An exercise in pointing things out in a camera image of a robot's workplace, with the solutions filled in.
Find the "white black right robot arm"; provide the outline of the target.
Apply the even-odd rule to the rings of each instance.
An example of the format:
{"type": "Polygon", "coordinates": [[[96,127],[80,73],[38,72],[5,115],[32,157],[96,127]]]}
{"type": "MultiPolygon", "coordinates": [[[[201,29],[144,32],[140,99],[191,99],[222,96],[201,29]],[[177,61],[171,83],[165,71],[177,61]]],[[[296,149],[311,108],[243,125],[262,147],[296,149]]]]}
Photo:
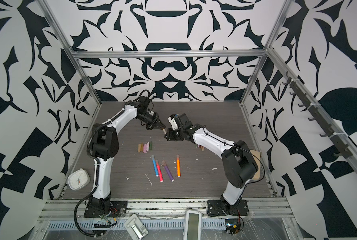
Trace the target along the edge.
{"type": "Polygon", "coordinates": [[[247,201],[242,194],[260,170],[260,160],[254,157],[243,141],[233,142],[223,139],[200,124],[193,124],[186,114],[173,114],[168,118],[171,124],[165,139],[171,142],[190,141],[200,145],[220,157],[224,174],[228,180],[220,200],[207,201],[207,215],[247,216],[247,201]]]}

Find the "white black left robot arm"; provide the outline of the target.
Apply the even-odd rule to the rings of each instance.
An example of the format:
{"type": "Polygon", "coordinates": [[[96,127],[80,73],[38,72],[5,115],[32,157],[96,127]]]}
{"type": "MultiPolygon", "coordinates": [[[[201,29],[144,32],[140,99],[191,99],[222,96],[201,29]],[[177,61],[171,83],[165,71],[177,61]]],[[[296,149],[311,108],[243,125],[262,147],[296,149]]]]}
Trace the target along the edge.
{"type": "Polygon", "coordinates": [[[107,216],[110,213],[110,174],[112,162],[119,151],[120,131],[134,119],[144,123],[147,130],[165,129],[158,113],[148,108],[150,103],[150,97],[138,97],[126,102],[122,109],[106,122],[94,125],[86,146],[87,155],[94,160],[93,189],[86,199],[89,216],[107,216]]]}

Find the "blue highlighter pen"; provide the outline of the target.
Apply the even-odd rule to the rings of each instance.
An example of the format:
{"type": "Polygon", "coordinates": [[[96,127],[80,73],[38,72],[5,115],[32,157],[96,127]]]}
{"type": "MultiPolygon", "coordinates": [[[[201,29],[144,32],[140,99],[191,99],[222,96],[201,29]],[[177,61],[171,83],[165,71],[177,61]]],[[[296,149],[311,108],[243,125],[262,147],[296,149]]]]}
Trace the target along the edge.
{"type": "Polygon", "coordinates": [[[152,163],[153,163],[153,168],[154,168],[154,173],[156,177],[159,177],[159,173],[158,173],[158,168],[157,168],[157,163],[155,160],[155,156],[151,155],[151,159],[152,159],[152,163]]]}

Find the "orange highlighter pen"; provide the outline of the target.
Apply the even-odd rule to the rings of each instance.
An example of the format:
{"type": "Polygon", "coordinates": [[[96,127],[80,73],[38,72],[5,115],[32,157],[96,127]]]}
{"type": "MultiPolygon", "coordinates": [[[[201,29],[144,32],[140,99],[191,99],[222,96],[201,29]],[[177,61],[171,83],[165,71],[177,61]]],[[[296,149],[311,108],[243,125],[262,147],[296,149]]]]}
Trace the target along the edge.
{"type": "Polygon", "coordinates": [[[177,170],[177,177],[181,177],[181,169],[180,169],[180,158],[179,155],[176,155],[176,170],[177,170]]]}

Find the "purple highlighter pen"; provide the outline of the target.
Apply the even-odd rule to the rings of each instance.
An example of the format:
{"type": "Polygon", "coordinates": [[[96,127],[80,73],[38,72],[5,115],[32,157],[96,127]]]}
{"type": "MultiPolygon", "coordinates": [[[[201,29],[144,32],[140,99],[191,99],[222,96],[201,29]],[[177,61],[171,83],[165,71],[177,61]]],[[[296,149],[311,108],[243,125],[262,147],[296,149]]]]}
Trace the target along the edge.
{"type": "Polygon", "coordinates": [[[162,161],[162,164],[163,164],[164,169],[165,169],[166,172],[167,172],[167,175],[168,175],[170,181],[171,181],[171,182],[174,182],[174,177],[173,177],[173,175],[172,175],[172,173],[171,173],[171,171],[170,171],[170,169],[169,169],[169,167],[168,167],[166,161],[162,161]]]}

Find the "pink red highlighter pen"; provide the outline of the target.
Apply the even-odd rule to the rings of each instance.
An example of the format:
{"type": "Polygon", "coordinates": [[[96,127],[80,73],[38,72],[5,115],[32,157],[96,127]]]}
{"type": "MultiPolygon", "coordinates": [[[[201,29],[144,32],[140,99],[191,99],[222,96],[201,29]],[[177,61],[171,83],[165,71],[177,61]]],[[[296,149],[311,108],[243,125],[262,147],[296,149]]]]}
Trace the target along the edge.
{"type": "Polygon", "coordinates": [[[156,167],[157,167],[159,180],[160,180],[161,183],[163,183],[163,176],[162,176],[162,172],[161,172],[161,168],[160,168],[158,160],[156,160],[156,167]]]}

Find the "beige foam block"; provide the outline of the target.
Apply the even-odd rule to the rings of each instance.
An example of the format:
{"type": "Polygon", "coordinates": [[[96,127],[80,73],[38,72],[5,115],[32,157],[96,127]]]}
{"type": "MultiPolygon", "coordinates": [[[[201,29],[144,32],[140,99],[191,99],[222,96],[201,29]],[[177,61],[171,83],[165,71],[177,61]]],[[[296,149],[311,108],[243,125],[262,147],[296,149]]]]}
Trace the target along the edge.
{"type": "Polygon", "coordinates": [[[261,162],[260,162],[260,152],[258,151],[255,151],[255,150],[251,150],[250,151],[251,154],[253,155],[253,159],[255,160],[255,163],[257,165],[257,172],[254,174],[253,178],[251,179],[253,182],[257,182],[260,180],[260,177],[261,177],[261,162]]]}

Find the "white square clock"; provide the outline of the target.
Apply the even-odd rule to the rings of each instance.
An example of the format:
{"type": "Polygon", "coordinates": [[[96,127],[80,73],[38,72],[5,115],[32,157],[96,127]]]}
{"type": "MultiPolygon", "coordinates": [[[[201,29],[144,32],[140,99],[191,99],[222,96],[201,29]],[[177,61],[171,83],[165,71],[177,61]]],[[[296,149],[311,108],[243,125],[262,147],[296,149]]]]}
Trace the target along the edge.
{"type": "Polygon", "coordinates": [[[79,169],[76,172],[69,175],[67,178],[68,186],[71,190],[77,191],[85,186],[87,186],[90,182],[90,177],[88,172],[84,169],[79,169]]]}

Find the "white rectangular tablet device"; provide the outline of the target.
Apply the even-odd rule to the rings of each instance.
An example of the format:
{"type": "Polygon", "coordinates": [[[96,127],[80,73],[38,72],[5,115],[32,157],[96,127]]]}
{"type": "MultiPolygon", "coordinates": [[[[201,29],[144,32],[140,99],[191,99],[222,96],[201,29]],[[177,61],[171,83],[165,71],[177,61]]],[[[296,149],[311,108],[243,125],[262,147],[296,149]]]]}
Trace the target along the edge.
{"type": "Polygon", "coordinates": [[[202,214],[199,211],[187,210],[184,223],[184,240],[200,240],[202,228],[202,214]]]}

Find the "small circuit board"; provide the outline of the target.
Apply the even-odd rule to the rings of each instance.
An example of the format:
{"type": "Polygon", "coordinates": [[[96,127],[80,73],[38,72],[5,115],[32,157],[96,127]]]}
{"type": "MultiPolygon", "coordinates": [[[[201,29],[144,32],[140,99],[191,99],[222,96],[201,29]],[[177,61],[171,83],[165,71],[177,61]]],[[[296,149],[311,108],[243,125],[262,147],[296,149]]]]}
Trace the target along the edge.
{"type": "Polygon", "coordinates": [[[229,235],[235,235],[239,233],[244,227],[244,221],[241,217],[238,219],[226,219],[225,231],[229,235]]]}

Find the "white clamp bracket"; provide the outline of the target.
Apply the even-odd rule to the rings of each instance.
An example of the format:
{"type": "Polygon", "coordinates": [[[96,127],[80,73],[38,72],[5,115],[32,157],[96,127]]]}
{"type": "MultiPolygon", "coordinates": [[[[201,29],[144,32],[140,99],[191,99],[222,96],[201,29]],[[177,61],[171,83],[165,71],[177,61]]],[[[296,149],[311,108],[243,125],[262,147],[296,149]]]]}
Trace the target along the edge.
{"type": "Polygon", "coordinates": [[[137,214],[131,215],[124,223],[124,227],[132,240],[144,240],[148,235],[148,230],[139,219],[137,214]]]}

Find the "black wall hook rail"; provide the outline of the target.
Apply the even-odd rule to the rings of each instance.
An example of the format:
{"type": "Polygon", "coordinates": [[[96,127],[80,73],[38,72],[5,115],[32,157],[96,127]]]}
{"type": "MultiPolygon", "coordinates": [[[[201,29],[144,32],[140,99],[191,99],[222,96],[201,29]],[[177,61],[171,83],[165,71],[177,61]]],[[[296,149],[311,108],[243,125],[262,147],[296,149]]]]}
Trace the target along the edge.
{"type": "Polygon", "coordinates": [[[286,73],[286,81],[283,83],[288,85],[292,92],[292,96],[297,96],[301,103],[298,105],[300,108],[306,109],[311,117],[309,121],[317,122],[323,133],[320,134],[322,138],[329,138],[333,145],[338,150],[333,155],[336,157],[344,157],[346,159],[353,156],[352,151],[349,149],[348,141],[344,139],[344,133],[333,124],[333,120],[328,116],[327,112],[323,109],[322,105],[311,95],[304,84],[299,79],[291,78],[286,73]]]}

